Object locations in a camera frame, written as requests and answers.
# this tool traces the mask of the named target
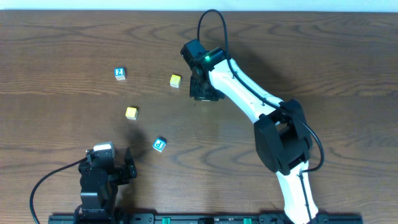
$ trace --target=wooden surface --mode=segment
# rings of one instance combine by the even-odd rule
[[[32,223],[35,183],[96,143],[131,146],[138,178],[118,205],[159,213],[283,210],[275,174],[254,149],[250,120],[229,99],[188,97],[180,49],[200,12],[0,12],[0,223]],[[267,91],[302,104],[325,147],[310,174],[321,210],[398,219],[398,15],[225,13],[231,55]],[[223,46],[220,20],[203,21],[203,45]],[[116,81],[115,67],[127,80]],[[171,89],[171,74],[182,78]],[[124,116],[138,106],[137,121]],[[163,153],[151,148],[167,138]],[[311,165],[319,159],[311,152]],[[80,175],[71,168],[35,195],[42,221],[72,212]]]

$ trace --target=yellow cube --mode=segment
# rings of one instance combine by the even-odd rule
[[[128,107],[126,110],[126,117],[128,119],[137,119],[138,110],[137,108],[130,108]]]
[[[178,75],[172,75],[172,78],[170,79],[170,86],[179,88],[181,83],[181,77]]]

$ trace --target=tabletop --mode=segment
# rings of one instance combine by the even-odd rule
[[[314,201],[365,223],[398,218],[397,14],[224,12],[229,48],[273,95],[295,98],[326,161],[310,174]],[[258,158],[253,125],[228,99],[194,101],[180,55],[201,12],[0,12],[0,222],[30,223],[28,200],[48,172],[95,144],[130,147],[138,177],[119,188],[128,212],[261,213],[283,210],[278,180]],[[223,47],[220,19],[202,44]],[[117,81],[114,68],[126,69]],[[172,74],[180,88],[171,88]],[[125,117],[138,108],[137,120]],[[167,140],[163,152],[154,140]],[[310,165],[319,161],[316,146]],[[39,220],[81,204],[77,167],[35,195]]]

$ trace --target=cube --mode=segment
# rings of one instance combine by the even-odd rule
[[[178,75],[172,75],[170,79],[170,86],[179,88],[181,83],[181,77]]]
[[[117,80],[125,80],[126,73],[124,72],[124,68],[115,68],[114,76],[116,77]]]
[[[154,144],[152,145],[152,147],[156,150],[158,150],[159,152],[162,152],[163,149],[166,147],[166,141],[160,138],[157,138],[154,142]]]
[[[128,107],[126,110],[126,118],[127,119],[137,119],[138,110],[137,108]]]

